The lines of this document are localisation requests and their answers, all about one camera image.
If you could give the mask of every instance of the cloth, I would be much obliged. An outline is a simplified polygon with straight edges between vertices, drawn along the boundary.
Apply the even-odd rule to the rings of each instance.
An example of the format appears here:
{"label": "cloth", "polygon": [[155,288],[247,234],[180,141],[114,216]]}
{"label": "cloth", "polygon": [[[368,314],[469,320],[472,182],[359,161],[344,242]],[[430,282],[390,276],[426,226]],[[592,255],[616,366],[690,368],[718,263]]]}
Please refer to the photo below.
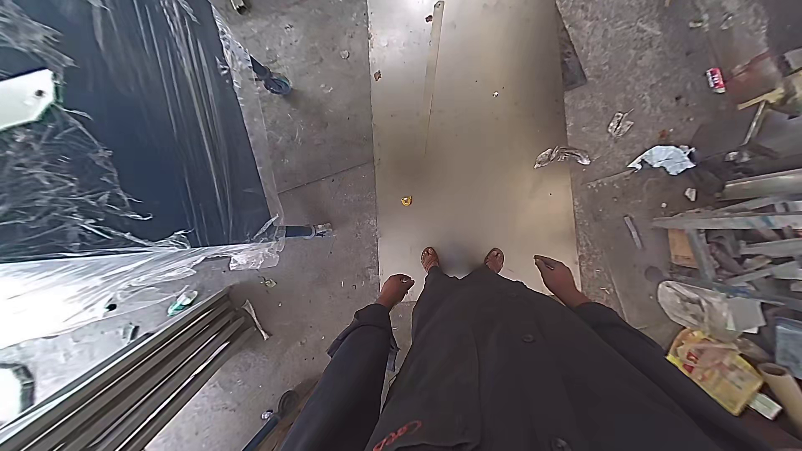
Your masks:
{"label": "cloth", "polygon": [[346,331],[284,451],[770,449],[614,311],[571,310],[485,266],[429,273],[380,415],[387,309]]}

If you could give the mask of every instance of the concrete floor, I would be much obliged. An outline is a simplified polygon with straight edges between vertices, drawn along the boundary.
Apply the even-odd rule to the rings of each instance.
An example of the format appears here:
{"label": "concrete floor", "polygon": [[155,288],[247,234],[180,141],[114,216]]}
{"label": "concrete floor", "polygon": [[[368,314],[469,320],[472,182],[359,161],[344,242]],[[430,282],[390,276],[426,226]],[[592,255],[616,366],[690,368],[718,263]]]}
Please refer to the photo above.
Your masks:
{"label": "concrete floor", "polygon": [[[335,233],[287,242],[279,265],[268,270],[224,274],[224,260],[203,263],[194,280],[241,281],[233,295],[253,303],[273,336],[248,343],[226,363],[148,446],[154,451],[241,448],[261,427],[260,414],[274,408],[285,390],[322,372],[330,341],[379,292],[365,1],[253,0],[243,15],[225,0],[213,3],[254,56],[293,82],[288,97],[262,93],[271,142],[257,150],[273,158],[286,222],[328,221]],[[666,267],[667,243],[648,220],[690,208],[682,196],[690,182],[662,170],[622,171],[658,143],[662,130],[669,131],[668,142],[685,144],[697,124],[725,108],[704,78],[712,60],[705,38],[687,26],[697,12],[677,0],[557,3],[589,80],[565,95],[569,143],[593,157],[590,166],[573,166],[582,285],[666,343],[677,328],[642,274],[649,265]],[[610,118],[630,109],[634,127],[613,140],[606,132]],[[634,248],[625,214],[635,219],[645,249]],[[260,277],[277,285],[265,288]],[[402,303],[391,313],[400,359],[410,344],[413,305]],[[164,308],[143,309],[135,320],[147,330],[161,321]],[[33,359],[34,351],[52,346],[61,352],[91,349],[87,362],[100,360],[121,345],[119,331],[131,320],[109,319],[48,343],[31,340],[0,357]],[[93,345],[104,340],[108,349]],[[63,368],[47,368],[32,368],[44,383],[40,396],[64,382],[56,380]]]}

